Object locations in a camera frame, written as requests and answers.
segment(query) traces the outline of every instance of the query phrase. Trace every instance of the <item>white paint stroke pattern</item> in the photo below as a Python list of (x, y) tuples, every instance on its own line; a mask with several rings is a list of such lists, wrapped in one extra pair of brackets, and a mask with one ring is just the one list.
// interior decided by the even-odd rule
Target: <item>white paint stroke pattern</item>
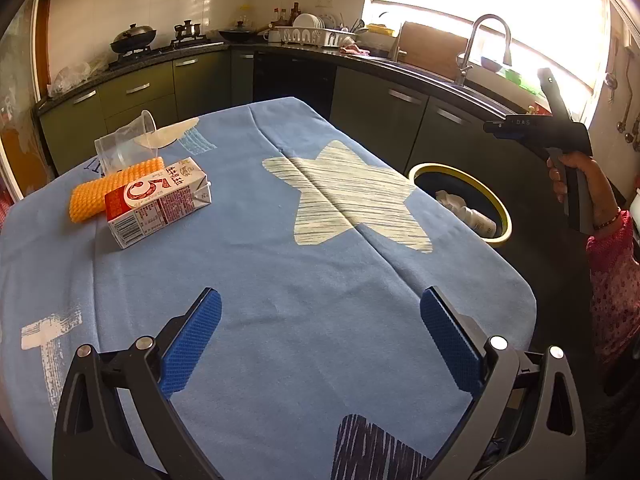
[(315, 245), (364, 224), (423, 253), (431, 241), (404, 201), (415, 184), (391, 168), (368, 166), (339, 140), (317, 158), (278, 156), (264, 168), (302, 192), (294, 227), (299, 245)]
[(20, 330), (23, 350), (40, 347), (47, 397), (54, 417), (58, 414), (60, 395), (65, 384), (62, 371), (64, 356), (59, 338), (80, 324), (82, 315), (80, 308), (76, 308), (67, 317), (51, 314), (40, 321), (23, 326)]

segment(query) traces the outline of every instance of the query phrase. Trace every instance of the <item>red number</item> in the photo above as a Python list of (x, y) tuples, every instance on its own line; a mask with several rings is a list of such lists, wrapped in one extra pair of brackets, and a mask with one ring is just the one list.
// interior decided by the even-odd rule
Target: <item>red number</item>
[(144, 193), (139, 195), (134, 195), (133, 193), (131, 193), (131, 190), (135, 187), (144, 186), (145, 185), (144, 181), (139, 180), (133, 186), (129, 187), (129, 189), (127, 189), (127, 198), (130, 198), (132, 200), (142, 200), (143, 198), (151, 196), (153, 195), (153, 193), (156, 192), (156, 184), (162, 184), (162, 187), (171, 187), (171, 185), (167, 182), (165, 178), (149, 180), (148, 182), (149, 182), (149, 189), (147, 189)]

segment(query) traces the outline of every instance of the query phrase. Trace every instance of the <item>white dish rack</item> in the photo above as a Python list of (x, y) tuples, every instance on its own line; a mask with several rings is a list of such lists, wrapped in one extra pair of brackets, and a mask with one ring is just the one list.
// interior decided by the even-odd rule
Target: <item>white dish rack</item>
[(319, 48), (332, 46), (338, 48), (345, 38), (356, 40), (357, 34), (331, 30), (330, 28), (275, 27), (284, 43), (314, 45)]

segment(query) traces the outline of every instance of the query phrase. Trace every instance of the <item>orange sponge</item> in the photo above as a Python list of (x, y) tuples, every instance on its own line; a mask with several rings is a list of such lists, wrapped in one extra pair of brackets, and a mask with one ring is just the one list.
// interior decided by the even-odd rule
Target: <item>orange sponge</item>
[(118, 173), (80, 184), (71, 194), (69, 218), (72, 222), (82, 222), (91, 218), (100, 211), (104, 211), (104, 196), (108, 192), (162, 168), (164, 168), (164, 161), (161, 156), (157, 156), (135, 166), (129, 166)]

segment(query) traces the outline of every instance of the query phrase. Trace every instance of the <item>silver handle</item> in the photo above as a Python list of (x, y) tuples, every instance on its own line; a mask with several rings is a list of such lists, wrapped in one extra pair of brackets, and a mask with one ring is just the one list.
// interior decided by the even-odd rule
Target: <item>silver handle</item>
[(185, 66), (185, 65), (192, 65), (194, 63), (197, 63), (198, 60), (197, 59), (190, 59), (188, 61), (181, 61), (180, 63), (176, 63), (176, 66)]
[(145, 88), (149, 88), (151, 86), (151, 83), (147, 83), (146, 85), (142, 85), (142, 86), (136, 86), (135, 88), (132, 88), (131, 90), (127, 90), (127, 94), (133, 94), (135, 92), (140, 92), (141, 90), (144, 90)]
[(464, 119), (460, 119), (458, 116), (452, 114), (451, 112), (447, 112), (446, 110), (443, 110), (442, 108), (438, 108), (436, 110), (436, 113), (438, 115), (443, 116), (444, 118), (448, 119), (449, 121), (453, 121), (455, 123), (458, 124), (464, 124)]
[(88, 99), (89, 97), (92, 97), (95, 95), (95, 90), (89, 92), (87, 95), (83, 95), (82, 97), (79, 97), (78, 99), (76, 99), (74, 101), (74, 104), (77, 105), (78, 103), (81, 103), (82, 101), (84, 101), (85, 99)]
[(415, 97), (411, 97), (410, 95), (403, 94), (401, 92), (398, 92), (397, 90), (390, 89), (389, 95), (393, 97), (397, 97), (398, 99), (402, 99), (402, 101), (407, 101), (408, 103), (411, 103), (414, 105), (422, 104), (422, 101), (420, 99), (416, 99)]

